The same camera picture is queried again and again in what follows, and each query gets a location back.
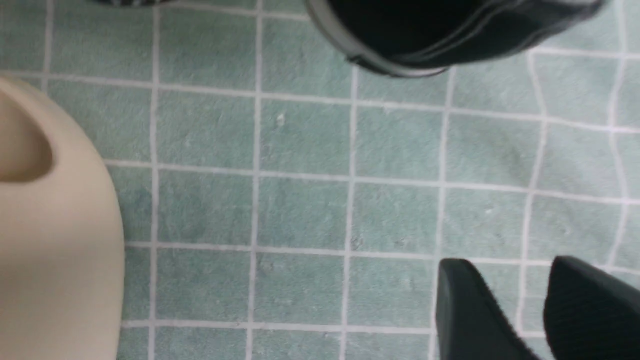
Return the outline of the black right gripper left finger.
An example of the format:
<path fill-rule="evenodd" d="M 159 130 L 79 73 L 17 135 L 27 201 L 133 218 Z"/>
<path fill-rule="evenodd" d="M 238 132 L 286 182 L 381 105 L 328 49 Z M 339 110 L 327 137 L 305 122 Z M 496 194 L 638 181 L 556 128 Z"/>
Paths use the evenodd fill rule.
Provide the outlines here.
<path fill-rule="evenodd" d="M 466 259 L 438 264 L 435 324 L 441 360 L 537 360 Z"/>

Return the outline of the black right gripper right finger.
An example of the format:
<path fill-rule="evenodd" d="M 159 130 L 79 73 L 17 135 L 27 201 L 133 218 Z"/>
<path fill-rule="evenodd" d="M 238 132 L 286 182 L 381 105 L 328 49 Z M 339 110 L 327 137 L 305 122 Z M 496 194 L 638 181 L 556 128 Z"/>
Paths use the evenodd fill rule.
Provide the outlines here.
<path fill-rule="evenodd" d="M 637 360 L 640 292 L 574 256 L 551 263 L 542 311 L 556 360 Z"/>

